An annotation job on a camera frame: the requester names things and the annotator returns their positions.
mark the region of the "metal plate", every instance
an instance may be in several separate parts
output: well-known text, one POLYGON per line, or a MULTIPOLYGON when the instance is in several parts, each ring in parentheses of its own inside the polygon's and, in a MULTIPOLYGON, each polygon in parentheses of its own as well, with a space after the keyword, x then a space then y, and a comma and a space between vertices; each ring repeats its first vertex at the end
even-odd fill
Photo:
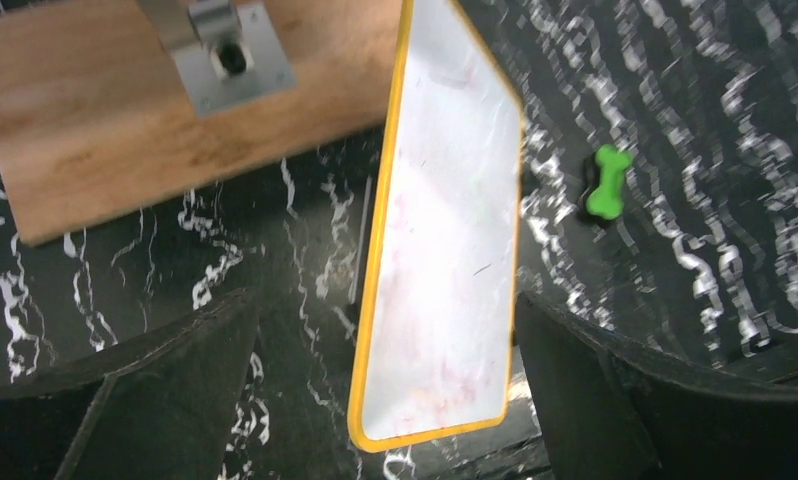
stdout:
POLYGON ((199 118, 296 86, 293 69, 263 4, 243 5, 237 14, 242 29, 241 48, 251 53, 242 74, 226 77, 216 55, 198 43, 171 53, 199 118))

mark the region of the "wooden board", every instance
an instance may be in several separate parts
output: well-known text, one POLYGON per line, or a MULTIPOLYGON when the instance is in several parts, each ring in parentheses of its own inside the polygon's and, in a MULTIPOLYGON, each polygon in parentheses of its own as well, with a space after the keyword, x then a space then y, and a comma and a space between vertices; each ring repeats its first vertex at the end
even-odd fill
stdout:
POLYGON ((266 0, 297 87, 202 120, 133 0, 0 17, 0 171, 22 241, 383 122, 400 3, 266 0))
POLYGON ((349 399, 369 452, 505 416, 523 107, 457 0, 404 0, 349 399))

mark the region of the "black knob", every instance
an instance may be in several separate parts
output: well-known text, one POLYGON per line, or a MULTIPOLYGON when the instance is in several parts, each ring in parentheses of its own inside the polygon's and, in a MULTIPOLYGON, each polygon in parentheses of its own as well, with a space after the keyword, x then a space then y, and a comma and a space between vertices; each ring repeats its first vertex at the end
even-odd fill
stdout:
POLYGON ((225 43, 216 51, 222 68, 232 77, 246 71, 246 57, 243 49, 236 43, 225 43))

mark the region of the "small whiteboard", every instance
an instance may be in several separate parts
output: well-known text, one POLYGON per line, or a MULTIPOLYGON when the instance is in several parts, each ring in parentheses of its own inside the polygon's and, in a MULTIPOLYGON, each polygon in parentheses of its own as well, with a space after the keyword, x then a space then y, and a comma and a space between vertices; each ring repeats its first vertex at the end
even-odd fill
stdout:
POLYGON ((404 1, 349 400, 365 451, 505 417, 522 115, 460 6, 404 1))

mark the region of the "black marble surface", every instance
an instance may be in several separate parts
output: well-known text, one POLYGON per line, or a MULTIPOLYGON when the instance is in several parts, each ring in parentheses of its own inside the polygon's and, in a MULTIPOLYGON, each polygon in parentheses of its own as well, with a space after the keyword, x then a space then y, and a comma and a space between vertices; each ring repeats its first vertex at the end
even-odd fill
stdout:
MULTIPOLYGON (((798 369, 778 361, 798 348, 798 1, 463 3, 526 102, 520 287, 691 362, 798 369), (603 143, 635 159, 608 230, 574 215, 603 143)), ((348 290, 381 138, 34 249, 0 178, 0 383, 249 286, 259 340, 221 478, 548 477, 516 349, 502 426, 377 455, 349 441, 348 290)))

